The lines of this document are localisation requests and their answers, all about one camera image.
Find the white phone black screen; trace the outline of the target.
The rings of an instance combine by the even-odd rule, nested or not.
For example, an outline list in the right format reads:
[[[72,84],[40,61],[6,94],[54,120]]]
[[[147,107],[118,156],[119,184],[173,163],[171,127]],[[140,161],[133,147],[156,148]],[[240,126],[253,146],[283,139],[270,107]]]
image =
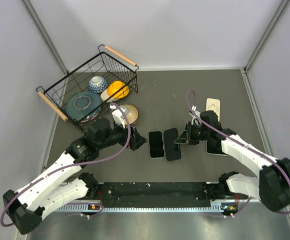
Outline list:
[[[226,156],[227,155],[222,151],[221,145],[212,145],[212,143],[210,143],[210,142],[206,143],[206,152],[208,154],[211,154],[211,155],[218,155],[218,156],[220,156],[220,155]]]

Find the cream phone case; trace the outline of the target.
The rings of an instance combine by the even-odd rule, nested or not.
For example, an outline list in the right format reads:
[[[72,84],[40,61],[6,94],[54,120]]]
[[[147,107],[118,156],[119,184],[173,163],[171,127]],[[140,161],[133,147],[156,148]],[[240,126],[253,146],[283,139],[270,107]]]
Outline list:
[[[214,111],[218,117],[218,120],[220,120],[220,100],[219,99],[207,98],[205,110]]]

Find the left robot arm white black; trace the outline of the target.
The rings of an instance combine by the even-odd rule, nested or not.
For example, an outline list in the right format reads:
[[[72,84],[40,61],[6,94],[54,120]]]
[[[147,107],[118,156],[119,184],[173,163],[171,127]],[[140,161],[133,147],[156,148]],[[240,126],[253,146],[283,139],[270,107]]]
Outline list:
[[[3,194],[5,210],[11,225],[20,234],[32,232],[50,213],[80,198],[93,198],[98,183],[90,173],[82,173],[73,183],[61,183],[87,165],[99,163],[99,152],[120,144],[124,149],[137,150],[146,143],[136,127],[110,123],[99,118],[90,123],[83,137],[73,141],[60,157],[42,174],[17,191]]]

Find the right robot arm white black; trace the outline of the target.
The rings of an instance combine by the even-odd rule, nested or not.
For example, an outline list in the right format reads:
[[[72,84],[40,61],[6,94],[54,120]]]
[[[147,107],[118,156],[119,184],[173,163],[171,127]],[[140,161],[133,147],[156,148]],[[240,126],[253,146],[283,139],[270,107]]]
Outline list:
[[[260,200],[270,211],[279,213],[290,205],[290,159],[277,159],[246,143],[236,132],[223,128],[214,111],[190,110],[192,121],[175,140],[176,144],[197,145],[206,141],[225,155],[231,156],[254,173],[254,177],[238,172],[224,173],[218,192],[224,198],[243,194]]]

